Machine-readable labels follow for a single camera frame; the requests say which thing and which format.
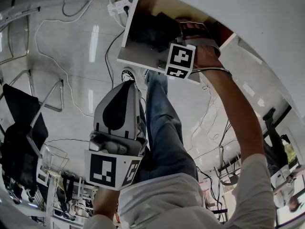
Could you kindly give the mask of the white desk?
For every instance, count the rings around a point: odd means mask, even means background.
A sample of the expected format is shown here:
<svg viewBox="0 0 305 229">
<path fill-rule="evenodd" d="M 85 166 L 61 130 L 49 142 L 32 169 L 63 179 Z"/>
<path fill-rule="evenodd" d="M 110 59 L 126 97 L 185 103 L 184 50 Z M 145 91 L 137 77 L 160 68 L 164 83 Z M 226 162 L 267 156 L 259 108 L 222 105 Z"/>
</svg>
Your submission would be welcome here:
<svg viewBox="0 0 305 229">
<path fill-rule="evenodd" d="M 180 0 L 241 37 L 272 69 L 305 120 L 305 0 Z"/>
</svg>

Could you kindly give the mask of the person's right forearm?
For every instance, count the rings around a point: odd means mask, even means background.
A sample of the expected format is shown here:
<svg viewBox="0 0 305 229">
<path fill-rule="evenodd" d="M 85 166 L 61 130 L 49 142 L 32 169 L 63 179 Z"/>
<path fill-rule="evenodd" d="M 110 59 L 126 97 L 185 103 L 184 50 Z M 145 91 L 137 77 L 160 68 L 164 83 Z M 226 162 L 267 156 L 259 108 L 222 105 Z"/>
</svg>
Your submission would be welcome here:
<svg viewBox="0 0 305 229">
<path fill-rule="evenodd" d="M 240 145 L 242 161 L 252 155 L 262 155 L 263 134 L 257 116 L 213 48 L 198 46 L 194 65 L 203 72 L 219 95 Z"/>
</svg>

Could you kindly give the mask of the white metal shelf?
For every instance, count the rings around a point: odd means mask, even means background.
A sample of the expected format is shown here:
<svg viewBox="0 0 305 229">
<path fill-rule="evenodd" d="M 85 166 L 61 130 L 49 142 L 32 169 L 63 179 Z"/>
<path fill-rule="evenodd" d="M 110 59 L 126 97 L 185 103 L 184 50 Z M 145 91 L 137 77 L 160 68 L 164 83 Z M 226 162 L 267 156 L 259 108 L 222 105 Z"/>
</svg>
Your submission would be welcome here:
<svg viewBox="0 0 305 229">
<path fill-rule="evenodd" d="M 39 12 L 40 10 L 40 6 L 29 9 L 17 9 L 15 7 L 11 7 L 3 12 L 0 12 L 0 23 L 9 23 L 32 13 Z"/>
</svg>

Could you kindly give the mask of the person's right jeans leg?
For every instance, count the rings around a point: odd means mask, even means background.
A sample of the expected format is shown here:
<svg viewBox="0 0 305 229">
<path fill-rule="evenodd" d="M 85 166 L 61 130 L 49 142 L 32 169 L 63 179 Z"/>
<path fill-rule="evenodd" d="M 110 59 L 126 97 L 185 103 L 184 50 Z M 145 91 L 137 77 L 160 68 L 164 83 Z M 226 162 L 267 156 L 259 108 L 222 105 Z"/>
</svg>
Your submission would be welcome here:
<svg viewBox="0 0 305 229">
<path fill-rule="evenodd" d="M 167 77 L 151 71 L 145 83 L 150 158 L 143 160 L 138 170 L 139 180 L 145 181 L 178 173 L 185 173 L 198 179 L 195 162 L 183 146 L 181 121 L 167 97 Z"/>
</svg>

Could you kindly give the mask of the person's left forearm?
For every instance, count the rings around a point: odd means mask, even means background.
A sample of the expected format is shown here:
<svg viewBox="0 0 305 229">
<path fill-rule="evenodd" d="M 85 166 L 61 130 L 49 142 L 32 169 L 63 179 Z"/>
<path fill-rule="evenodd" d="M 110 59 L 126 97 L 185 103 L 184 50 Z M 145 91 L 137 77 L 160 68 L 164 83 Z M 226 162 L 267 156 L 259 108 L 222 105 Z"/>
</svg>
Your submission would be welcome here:
<svg viewBox="0 0 305 229">
<path fill-rule="evenodd" d="M 93 215 L 103 215 L 113 221 L 120 191 L 100 187 L 93 199 Z"/>
</svg>

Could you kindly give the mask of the black office chair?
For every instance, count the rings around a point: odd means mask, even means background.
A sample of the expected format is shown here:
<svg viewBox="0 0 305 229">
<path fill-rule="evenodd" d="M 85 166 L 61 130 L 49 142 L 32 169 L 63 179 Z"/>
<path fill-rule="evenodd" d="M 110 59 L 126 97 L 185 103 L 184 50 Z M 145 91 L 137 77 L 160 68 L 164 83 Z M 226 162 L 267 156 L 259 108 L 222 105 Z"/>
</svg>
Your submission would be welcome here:
<svg viewBox="0 0 305 229">
<path fill-rule="evenodd" d="M 13 87 L 19 78 L 27 75 L 30 94 Z M 63 93 L 64 81 L 58 80 L 51 88 L 43 102 L 34 95 L 34 88 L 30 70 L 21 71 L 9 84 L 3 85 L 0 100 L 5 99 L 14 124 L 6 130 L 0 125 L 4 141 L 0 145 L 0 164 L 5 174 L 25 189 L 37 190 L 38 163 L 43 160 L 42 147 L 48 137 L 42 110 L 47 107 L 56 112 L 63 108 L 56 108 L 47 104 L 53 91 L 59 87 Z"/>
</svg>

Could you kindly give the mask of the person's left jeans leg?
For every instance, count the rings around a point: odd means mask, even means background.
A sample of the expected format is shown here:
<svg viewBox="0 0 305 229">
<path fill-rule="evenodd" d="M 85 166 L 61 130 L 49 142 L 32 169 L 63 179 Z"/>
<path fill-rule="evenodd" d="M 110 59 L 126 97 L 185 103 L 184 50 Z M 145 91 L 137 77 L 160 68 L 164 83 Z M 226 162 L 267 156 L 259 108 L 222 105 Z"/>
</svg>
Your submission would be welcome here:
<svg viewBox="0 0 305 229">
<path fill-rule="evenodd" d="M 146 119 L 144 110 L 141 103 L 141 98 L 139 99 L 139 114 L 140 114 L 140 120 L 138 123 L 138 134 L 137 134 L 137 141 L 141 143 L 141 151 L 140 155 L 143 157 L 143 159 L 148 160 L 150 158 L 150 150 L 148 148 L 148 140 L 147 140 L 147 126 L 146 126 Z"/>
</svg>

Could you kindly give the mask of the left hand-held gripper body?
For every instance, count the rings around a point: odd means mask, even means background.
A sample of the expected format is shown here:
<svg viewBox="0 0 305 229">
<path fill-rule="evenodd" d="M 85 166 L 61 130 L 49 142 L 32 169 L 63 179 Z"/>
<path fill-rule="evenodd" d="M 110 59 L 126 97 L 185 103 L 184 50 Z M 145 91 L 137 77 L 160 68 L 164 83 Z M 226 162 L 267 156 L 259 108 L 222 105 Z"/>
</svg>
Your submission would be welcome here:
<svg viewBox="0 0 305 229">
<path fill-rule="evenodd" d="M 84 151 L 85 178 L 90 184 L 122 190 L 131 185 L 148 141 L 93 131 L 89 149 Z"/>
</svg>

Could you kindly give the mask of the person's white shirt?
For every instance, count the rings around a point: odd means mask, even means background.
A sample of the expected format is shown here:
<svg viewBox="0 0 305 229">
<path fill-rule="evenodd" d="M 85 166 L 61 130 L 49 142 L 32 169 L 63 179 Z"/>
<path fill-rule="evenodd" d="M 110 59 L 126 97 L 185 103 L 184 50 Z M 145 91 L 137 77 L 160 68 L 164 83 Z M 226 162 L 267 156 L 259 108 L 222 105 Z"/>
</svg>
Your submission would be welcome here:
<svg viewBox="0 0 305 229">
<path fill-rule="evenodd" d="M 275 206 L 264 155 L 254 154 L 242 163 L 233 195 L 235 211 L 220 224 L 204 207 L 197 180 L 178 173 L 123 189 L 118 214 L 122 229 L 274 229 Z"/>
</svg>

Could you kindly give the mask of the person's jeans leg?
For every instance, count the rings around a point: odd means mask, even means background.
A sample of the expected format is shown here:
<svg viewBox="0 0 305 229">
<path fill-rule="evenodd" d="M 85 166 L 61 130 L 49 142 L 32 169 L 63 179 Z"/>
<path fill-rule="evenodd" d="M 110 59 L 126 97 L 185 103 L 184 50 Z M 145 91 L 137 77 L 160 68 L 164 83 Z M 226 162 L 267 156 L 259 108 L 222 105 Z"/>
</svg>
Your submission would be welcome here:
<svg viewBox="0 0 305 229">
<path fill-rule="evenodd" d="M 181 121 L 167 97 L 167 77 L 151 71 L 145 83 L 150 158 L 143 160 L 138 170 L 139 180 L 145 181 L 178 173 L 185 173 L 198 179 L 195 162 L 183 146 Z"/>
<path fill-rule="evenodd" d="M 139 99 L 139 114 L 140 114 L 140 120 L 138 123 L 138 134 L 137 134 L 137 141 L 141 143 L 141 151 L 140 155 L 143 157 L 143 159 L 148 160 L 150 158 L 150 150 L 148 148 L 148 140 L 147 140 L 147 126 L 146 126 L 146 119 L 144 110 L 141 103 L 141 98 Z"/>
</svg>

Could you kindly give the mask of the white power strip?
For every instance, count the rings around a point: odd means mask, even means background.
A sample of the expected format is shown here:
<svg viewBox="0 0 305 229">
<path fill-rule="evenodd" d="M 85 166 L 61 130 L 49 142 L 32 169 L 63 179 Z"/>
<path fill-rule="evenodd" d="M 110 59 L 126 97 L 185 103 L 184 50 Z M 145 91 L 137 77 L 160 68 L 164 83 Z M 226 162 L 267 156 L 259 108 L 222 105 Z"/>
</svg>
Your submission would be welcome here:
<svg viewBox="0 0 305 229">
<path fill-rule="evenodd" d="M 111 16 L 114 16 L 115 14 L 128 14 L 129 10 L 131 8 L 132 3 L 129 0 L 120 0 L 116 1 L 115 3 L 108 4 L 108 13 Z"/>
</svg>

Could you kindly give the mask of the white wooden drawer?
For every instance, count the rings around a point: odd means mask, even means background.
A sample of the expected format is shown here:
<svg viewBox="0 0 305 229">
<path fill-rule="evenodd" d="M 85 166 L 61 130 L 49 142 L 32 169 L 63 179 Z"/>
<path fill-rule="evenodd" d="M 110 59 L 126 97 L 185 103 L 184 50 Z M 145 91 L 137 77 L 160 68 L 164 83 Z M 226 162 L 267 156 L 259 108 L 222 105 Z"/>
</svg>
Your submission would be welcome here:
<svg viewBox="0 0 305 229">
<path fill-rule="evenodd" d="M 204 12 L 180 0 L 133 0 L 126 29 L 123 35 L 122 48 L 118 61 L 128 65 L 164 73 L 168 49 L 158 50 L 155 46 L 144 42 L 143 38 L 134 39 L 134 34 L 140 27 L 148 27 L 152 19 L 161 13 L 172 20 L 190 20 L 203 23 L 220 50 L 234 38 L 236 34 L 229 28 L 208 16 Z"/>
</svg>

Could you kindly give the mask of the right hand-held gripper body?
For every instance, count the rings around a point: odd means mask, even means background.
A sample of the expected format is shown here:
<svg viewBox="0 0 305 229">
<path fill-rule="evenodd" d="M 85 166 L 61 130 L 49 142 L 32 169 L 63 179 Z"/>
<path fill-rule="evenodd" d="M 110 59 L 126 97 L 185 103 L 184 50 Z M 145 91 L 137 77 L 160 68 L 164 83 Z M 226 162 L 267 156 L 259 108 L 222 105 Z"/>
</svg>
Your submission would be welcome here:
<svg viewBox="0 0 305 229">
<path fill-rule="evenodd" d="M 187 79 L 192 74 L 198 46 L 212 47 L 216 56 L 220 56 L 220 49 L 214 39 L 190 36 L 182 40 L 182 45 L 171 43 L 164 74 Z"/>
</svg>

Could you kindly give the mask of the black cloth item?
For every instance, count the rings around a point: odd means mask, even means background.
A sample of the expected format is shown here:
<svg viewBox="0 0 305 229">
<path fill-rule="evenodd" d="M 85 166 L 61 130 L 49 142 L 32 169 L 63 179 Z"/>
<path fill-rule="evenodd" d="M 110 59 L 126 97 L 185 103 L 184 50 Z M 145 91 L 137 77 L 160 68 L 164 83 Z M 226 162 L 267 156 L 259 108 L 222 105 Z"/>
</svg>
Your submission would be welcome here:
<svg viewBox="0 0 305 229">
<path fill-rule="evenodd" d="M 137 43 L 146 43 L 159 52 L 167 50 L 181 35 L 179 23 L 160 12 L 156 16 L 143 14 L 133 21 L 129 37 Z"/>
</svg>

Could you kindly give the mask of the person's left shoe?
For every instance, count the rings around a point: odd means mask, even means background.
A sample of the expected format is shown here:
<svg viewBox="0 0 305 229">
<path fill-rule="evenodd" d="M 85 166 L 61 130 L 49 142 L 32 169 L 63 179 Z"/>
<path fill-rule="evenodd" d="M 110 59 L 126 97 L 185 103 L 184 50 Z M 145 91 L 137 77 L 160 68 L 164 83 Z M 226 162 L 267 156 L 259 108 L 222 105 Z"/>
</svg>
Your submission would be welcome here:
<svg viewBox="0 0 305 229">
<path fill-rule="evenodd" d="M 121 73 L 121 80 L 123 83 L 127 81 L 132 81 L 133 83 L 136 83 L 135 73 L 131 68 L 125 67 L 123 68 Z"/>
</svg>

